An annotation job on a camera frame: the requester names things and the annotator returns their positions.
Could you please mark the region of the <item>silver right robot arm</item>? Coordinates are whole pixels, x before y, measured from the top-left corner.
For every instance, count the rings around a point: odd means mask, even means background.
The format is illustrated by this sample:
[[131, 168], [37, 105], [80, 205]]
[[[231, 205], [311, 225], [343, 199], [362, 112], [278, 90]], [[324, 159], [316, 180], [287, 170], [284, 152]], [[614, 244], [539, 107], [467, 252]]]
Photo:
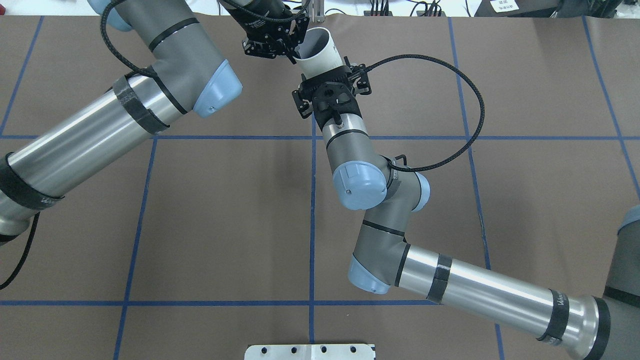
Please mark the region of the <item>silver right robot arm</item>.
[[[610, 109], [590, 55], [576, 69], [543, 62], [458, 63], [486, 103], [482, 137], [428, 171], [432, 196], [407, 241], [570, 296], [600, 296], [624, 214], [639, 203], [639, 121]], [[346, 210], [317, 145], [311, 342], [375, 344], [382, 360], [567, 360], [509, 325], [393, 288], [347, 279], [362, 212]]]

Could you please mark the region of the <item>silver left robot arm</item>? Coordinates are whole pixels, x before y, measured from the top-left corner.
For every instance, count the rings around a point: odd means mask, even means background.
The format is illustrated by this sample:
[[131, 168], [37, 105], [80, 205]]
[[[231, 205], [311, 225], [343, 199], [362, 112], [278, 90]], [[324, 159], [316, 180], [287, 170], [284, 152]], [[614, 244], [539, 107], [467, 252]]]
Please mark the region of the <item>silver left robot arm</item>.
[[189, 112], [208, 117], [242, 93], [229, 61], [183, 0], [92, 0], [101, 27], [135, 30], [154, 56], [23, 148], [1, 158], [1, 243], [35, 215]]

